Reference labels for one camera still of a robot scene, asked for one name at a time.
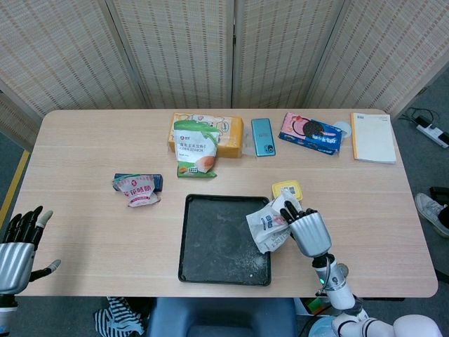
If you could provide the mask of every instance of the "white plastic bag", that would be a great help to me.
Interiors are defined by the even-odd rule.
[[[290,236],[290,227],[280,213],[280,210],[285,208],[285,201],[290,201],[298,211],[302,210],[301,204],[290,192],[282,192],[263,209],[246,216],[260,253],[277,250]]]

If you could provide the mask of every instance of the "oreo box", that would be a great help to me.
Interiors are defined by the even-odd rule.
[[[340,151],[342,131],[314,119],[287,112],[279,138],[326,154]]]

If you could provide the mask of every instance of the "striped cloth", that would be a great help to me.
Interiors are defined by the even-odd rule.
[[[108,297],[109,308],[93,314],[95,330],[102,337],[129,337],[136,331],[144,333],[140,314],[131,311],[124,297]]]

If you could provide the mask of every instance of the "phone case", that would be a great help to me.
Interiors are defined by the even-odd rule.
[[[256,156],[274,156],[276,154],[276,148],[274,147],[272,126],[269,123],[269,119],[253,119],[251,121],[251,126],[253,128],[253,140]]]

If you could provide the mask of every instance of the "woven screen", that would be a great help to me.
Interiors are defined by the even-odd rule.
[[[0,1],[0,79],[39,116],[141,107],[96,1]]]
[[[347,3],[306,106],[396,114],[449,61],[449,3]]]
[[[231,107],[233,0],[113,2],[154,107]]]
[[[4,93],[0,93],[0,132],[26,150],[31,150],[39,132],[39,126],[20,111]]]
[[[342,1],[238,1],[233,107],[301,107]]]

